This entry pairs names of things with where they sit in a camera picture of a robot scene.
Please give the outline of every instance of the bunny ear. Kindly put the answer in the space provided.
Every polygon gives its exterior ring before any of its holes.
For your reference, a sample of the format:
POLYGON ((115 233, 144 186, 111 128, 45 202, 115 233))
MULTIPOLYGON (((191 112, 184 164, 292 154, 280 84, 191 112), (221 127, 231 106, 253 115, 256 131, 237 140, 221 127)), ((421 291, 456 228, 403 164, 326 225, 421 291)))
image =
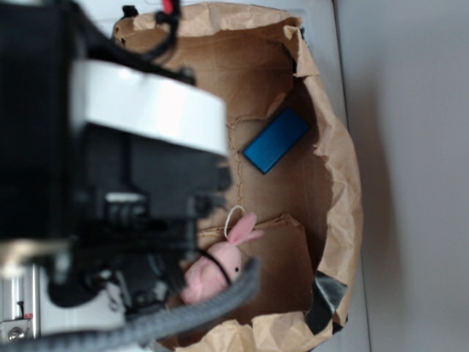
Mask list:
POLYGON ((247 241, 252 241, 264 235, 264 231, 252 231, 256 224, 257 216, 254 213, 244 215, 232 228, 228 234, 228 242, 238 245, 247 241))

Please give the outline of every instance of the black cable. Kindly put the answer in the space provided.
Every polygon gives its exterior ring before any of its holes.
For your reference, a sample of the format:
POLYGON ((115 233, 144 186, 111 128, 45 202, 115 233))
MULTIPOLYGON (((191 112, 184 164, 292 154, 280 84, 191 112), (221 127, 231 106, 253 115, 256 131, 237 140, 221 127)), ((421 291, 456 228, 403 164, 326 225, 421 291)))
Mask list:
POLYGON ((169 33, 166 38, 163 39, 163 41, 158 44, 155 48, 141 55, 141 58, 143 60, 151 62, 176 45, 176 33, 179 27, 179 20, 181 16, 180 0, 172 0, 172 6, 173 9, 171 13, 165 13, 163 11, 160 11, 155 14, 156 23, 167 23, 169 25, 169 33))
POLYGON ((221 266, 220 262, 218 260, 216 260, 215 257, 213 257, 209 252, 201 249, 201 248, 198 248, 197 251, 203 255, 204 257, 212 260, 217 266, 218 268, 220 269, 221 273, 223 274, 223 276, 225 277, 225 280, 226 280, 226 283, 228 284, 228 286, 231 286, 232 285, 232 281, 229 279, 229 276, 228 274, 226 273, 226 270, 223 266, 221 266))

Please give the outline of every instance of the crumpled paper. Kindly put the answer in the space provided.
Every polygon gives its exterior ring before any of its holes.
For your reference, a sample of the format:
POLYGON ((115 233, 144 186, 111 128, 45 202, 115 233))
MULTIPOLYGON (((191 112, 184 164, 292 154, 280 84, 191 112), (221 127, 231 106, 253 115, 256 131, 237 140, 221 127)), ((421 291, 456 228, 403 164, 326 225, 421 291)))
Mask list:
MULTIPOLYGON (((288 213, 304 227, 312 271, 349 288, 334 317, 343 326, 361 248, 360 175, 352 139, 333 112, 300 23, 287 12, 265 7, 183 7, 178 48, 165 66, 192 67, 198 87, 225 100, 234 178, 226 194, 227 207, 243 205, 258 213, 261 222, 288 213), (243 148, 286 106, 296 110, 311 130, 267 175, 261 175, 244 158, 243 148)), ((126 18, 114 27, 116 41, 136 52, 148 51, 165 35, 166 29, 155 25, 152 15, 126 18)), ((226 215, 219 210, 199 226, 220 227, 226 215)), ((303 275, 296 273, 298 279, 303 275)), ((177 350, 301 352, 332 335, 331 321, 314 336, 302 312, 260 315, 251 324, 228 320, 198 343, 177 350)))

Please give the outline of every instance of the black tape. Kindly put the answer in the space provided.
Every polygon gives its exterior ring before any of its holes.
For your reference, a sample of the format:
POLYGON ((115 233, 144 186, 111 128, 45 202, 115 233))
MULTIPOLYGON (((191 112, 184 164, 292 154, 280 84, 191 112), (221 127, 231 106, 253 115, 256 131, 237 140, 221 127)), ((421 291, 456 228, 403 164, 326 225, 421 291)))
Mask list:
POLYGON ((321 271, 316 272, 313 283, 313 304, 305 317, 313 334, 319 334, 326 328, 334 312, 339 308, 347 289, 347 285, 333 277, 321 271))

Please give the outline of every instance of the screw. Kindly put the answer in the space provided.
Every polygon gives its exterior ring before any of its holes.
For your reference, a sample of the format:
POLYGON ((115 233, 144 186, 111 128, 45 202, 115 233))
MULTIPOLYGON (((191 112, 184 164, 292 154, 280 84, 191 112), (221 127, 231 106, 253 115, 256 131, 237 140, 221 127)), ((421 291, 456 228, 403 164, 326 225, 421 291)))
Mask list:
POLYGON ((13 328, 8 333, 8 341, 16 342, 18 340, 23 340, 26 337, 26 334, 20 328, 13 328))

